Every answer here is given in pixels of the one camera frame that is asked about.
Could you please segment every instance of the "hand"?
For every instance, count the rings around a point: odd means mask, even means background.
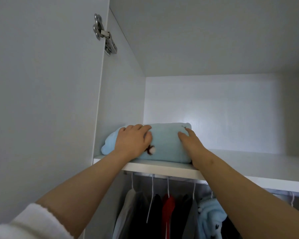
[[[116,138],[114,151],[122,153],[128,161],[141,155],[152,142],[150,125],[137,124],[122,127]]]
[[[192,159],[193,165],[196,169],[199,169],[199,164],[202,160],[203,153],[207,150],[203,144],[200,142],[199,138],[196,136],[189,128],[185,128],[189,136],[185,133],[178,132],[178,137],[181,140],[183,147],[185,148],[188,156]]]

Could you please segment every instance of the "red garment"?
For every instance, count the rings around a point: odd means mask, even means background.
[[[166,235],[166,225],[167,225],[167,239],[170,236],[170,220],[171,214],[175,208],[175,199],[174,197],[166,194],[163,198],[163,209],[162,209],[162,239],[165,239]]]

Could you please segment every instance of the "person's right arm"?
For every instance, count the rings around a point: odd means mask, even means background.
[[[299,238],[299,211],[208,151],[195,133],[179,132],[184,148],[244,239]]]

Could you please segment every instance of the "folded blanket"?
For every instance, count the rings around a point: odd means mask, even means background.
[[[177,135],[178,132],[188,135],[185,128],[192,128],[189,123],[156,123],[150,125],[152,126],[150,131],[153,140],[138,158],[182,163],[191,162]],[[101,148],[102,154],[107,155],[114,150],[119,129],[107,137],[105,145]]]
[[[217,199],[203,198],[198,204],[198,212],[199,239],[222,239],[222,224],[227,214]]]

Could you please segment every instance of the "person's left hand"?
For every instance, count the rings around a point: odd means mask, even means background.
[[[151,144],[152,133],[148,131],[151,128],[150,125],[141,124],[122,127],[117,135],[114,151],[126,156],[128,161],[135,159]]]

